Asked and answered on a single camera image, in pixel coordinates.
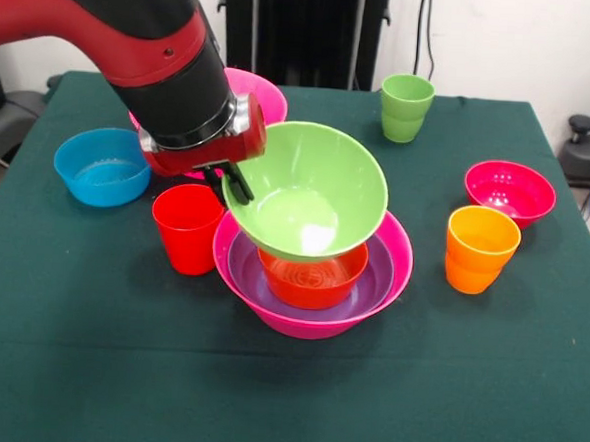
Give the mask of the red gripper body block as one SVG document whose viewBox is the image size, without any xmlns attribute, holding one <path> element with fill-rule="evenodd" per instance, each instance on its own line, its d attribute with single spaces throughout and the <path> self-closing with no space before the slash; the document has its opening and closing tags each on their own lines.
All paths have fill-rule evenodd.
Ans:
<svg viewBox="0 0 590 442">
<path fill-rule="evenodd" d="M 267 141 L 263 112 L 254 95 L 240 95 L 226 126 L 211 139 L 185 149 L 164 149 L 142 130 L 141 150 L 160 176 L 177 176 L 221 163 L 240 163 L 263 155 Z"/>
</svg>

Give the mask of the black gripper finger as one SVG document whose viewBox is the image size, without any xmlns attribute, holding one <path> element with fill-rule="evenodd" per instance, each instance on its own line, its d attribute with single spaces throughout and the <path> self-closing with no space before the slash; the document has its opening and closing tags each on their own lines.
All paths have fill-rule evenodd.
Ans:
<svg viewBox="0 0 590 442">
<path fill-rule="evenodd" d="M 211 190 L 213 191 L 215 197 L 221 203 L 221 206 L 225 206 L 225 200 L 223 197 L 222 185 L 221 185 L 221 177 L 213 168 L 203 168 L 204 179 L 206 180 L 207 184 L 210 186 Z"/>
<path fill-rule="evenodd" d="M 227 187 L 240 205 L 246 206 L 254 199 L 252 189 L 245 181 L 240 168 L 235 163 L 226 164 L 225 177 Z"/>
</svg>

